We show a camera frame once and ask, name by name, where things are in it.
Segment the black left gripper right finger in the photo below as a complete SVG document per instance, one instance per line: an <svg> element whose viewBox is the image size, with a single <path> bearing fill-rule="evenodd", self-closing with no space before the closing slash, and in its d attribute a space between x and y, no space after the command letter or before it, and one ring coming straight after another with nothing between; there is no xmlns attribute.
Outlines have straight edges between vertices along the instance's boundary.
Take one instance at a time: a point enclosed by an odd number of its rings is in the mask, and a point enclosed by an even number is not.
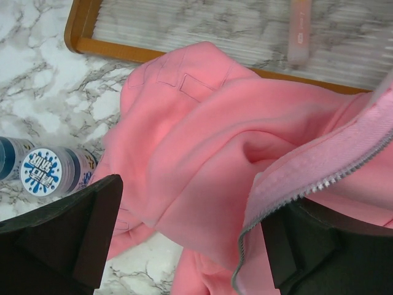
<svg viewBox="0 0 393 295"><path fill-rule="evenodd" d="M308 199L261 222L281 294L392 294L392 229Z"/></svg>

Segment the pink zip jacket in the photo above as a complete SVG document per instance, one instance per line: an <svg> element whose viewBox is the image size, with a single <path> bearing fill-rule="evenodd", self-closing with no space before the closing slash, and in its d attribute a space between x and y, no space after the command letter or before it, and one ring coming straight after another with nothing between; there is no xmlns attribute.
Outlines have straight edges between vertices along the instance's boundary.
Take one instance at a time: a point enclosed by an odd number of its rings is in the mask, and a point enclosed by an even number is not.
<svg viewBox="0 0 393 295"><path fill-rule="evenodd" d="M277 294L260 220L308 197L392 227L392 76L369 93L264 79L210 42L131 72L94 172L122 178L108 256L159 232L173 294Z"/></svg>

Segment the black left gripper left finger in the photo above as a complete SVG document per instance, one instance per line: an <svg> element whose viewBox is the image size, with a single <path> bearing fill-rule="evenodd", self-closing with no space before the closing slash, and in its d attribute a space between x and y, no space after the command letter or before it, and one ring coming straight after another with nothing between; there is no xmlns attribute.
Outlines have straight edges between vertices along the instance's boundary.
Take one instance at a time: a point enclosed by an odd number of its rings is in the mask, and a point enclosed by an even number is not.
<svg viewBox="0 0 393 295"><path fill-rule="evenodd" d="M93 294L100 287L122 198L109 175L1 221L1 294Z"/></svg>

